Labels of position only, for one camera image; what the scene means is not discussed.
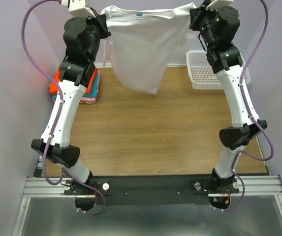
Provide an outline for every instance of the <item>plastic basket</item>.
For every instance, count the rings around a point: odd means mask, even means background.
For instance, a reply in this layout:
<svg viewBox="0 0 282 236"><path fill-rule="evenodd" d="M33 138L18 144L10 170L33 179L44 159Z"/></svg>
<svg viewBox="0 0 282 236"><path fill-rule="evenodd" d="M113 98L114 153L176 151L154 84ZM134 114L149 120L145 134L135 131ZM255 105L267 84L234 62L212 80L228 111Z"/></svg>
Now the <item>plastic basket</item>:
<svg viewBox="0 0 282 236"><path fill-rule="evenodd" d="M187 67L193 89L223 89L207 61L205 51L187 52ZM244 78L246 84L251 82L248 69Z"/></svg>

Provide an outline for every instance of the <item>white wall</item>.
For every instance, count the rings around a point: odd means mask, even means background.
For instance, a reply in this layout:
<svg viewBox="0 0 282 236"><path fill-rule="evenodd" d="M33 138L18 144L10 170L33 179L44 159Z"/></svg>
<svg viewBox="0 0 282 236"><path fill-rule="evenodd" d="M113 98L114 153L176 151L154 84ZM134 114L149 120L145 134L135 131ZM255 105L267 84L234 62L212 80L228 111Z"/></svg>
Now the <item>white wall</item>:
<svg viewBox="0 0 282 236"><path fill-rule="evenodd" d="M26 0L0 2L0 236L12 233L26 176L37 160L31 141L40 137L52 104L47 79L29 63L21 46L28 7ZM33 15L27 41L40 65L53 72L57 58Z"/></svg>
<svg viewBox="0 0 282 236"><path fill-rule="evenodd" d="M29 3L35 3L38 0L28 0ZM266 0L268 5L271 6L274 0ZM181 5L188 4L188 0L91 0L91 7L96 9L97 12L109 5L116 5L121 8L131 10L148 10L148 9L162 9L162 8L175 8ZM199 6L203 0L194 0L196 6ZM235 0L232 4L233 7L238 9L240 14L241 26L234 40L237 47L243 53L249 41L252 39L256 30L258 29L261 21L263 20L262 10L260 9L259 0ZM58 7L53 3L40 6L35 11L36 17L39 20L43 31L47 35L54 52L59 60L63 60L65 53L65 44L63 42L63 26L65 22L71 18L67 12L66 7ZM202 50L198 40L187 41L184 46L179 46L170 63L185 64L186 53L190 50ZM102 63L103 44L101 44L99 53L96 58L96 63Z"/></svg>
<svg viewBox="0 0 282 236"><path fill-rule="evenodd" d="M249 56L258 41L260 29L247 49ZM270 8L267 34L250 65L252 101L262 119L268 121L267 132L275 145L275 157L267 162L272 174L282 177L282 0L275 0ZM264 155L270 147L263 136L259 137Z"/></svg>

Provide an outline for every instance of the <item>gray floor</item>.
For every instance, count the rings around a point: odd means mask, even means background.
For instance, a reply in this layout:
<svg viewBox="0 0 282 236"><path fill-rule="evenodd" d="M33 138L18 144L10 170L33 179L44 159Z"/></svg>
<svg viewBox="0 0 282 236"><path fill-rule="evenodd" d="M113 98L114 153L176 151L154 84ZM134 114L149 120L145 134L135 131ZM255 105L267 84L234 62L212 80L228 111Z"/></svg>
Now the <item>gray floor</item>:
<svg viewBox="0 0 282 236"><path fill-rule="evenodd" d="M73 199L33 199L24 236L282 236L269 197L245 197L229 212L211 206L109 206L101 215L77 213Z"/></svg>

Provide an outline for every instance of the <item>white baseboard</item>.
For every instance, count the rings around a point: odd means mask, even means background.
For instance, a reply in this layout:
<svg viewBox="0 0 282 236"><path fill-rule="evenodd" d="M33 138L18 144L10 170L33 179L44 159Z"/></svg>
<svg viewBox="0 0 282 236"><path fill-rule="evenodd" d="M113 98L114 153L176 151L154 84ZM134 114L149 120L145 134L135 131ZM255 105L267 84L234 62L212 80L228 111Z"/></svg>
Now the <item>white baseboard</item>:
<svg viewBox="0 0 282 236"><path fill-rule="evenodd" d="M182 67L187 66L187 64L176 64L176 63L169 63L167 67ZM109 68L112 67L111 63L106 63L106 66L102 66L102 63L95 63L96 68Z"/></svg>

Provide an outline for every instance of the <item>wooden tabletop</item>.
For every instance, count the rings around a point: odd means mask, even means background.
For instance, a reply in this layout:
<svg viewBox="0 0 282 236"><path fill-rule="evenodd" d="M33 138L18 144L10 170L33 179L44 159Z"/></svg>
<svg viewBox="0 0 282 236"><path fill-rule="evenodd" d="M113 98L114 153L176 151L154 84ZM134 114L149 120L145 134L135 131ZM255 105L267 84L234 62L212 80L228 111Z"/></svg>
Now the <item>wooden tabletop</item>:
<svg viewBox="0 0 282 236"><path fill-rule="evenodd" d="M156 96L130 90L111 68L100 69L97 103L79 105L70 144L94 175L209 174L231 126L222 90L193 90L186 67L169 67ZM261 156L256 140L248 151ZM239 173L265 173L263 162L242 155ZM47 165L49 176L59 168Z"/></svg>

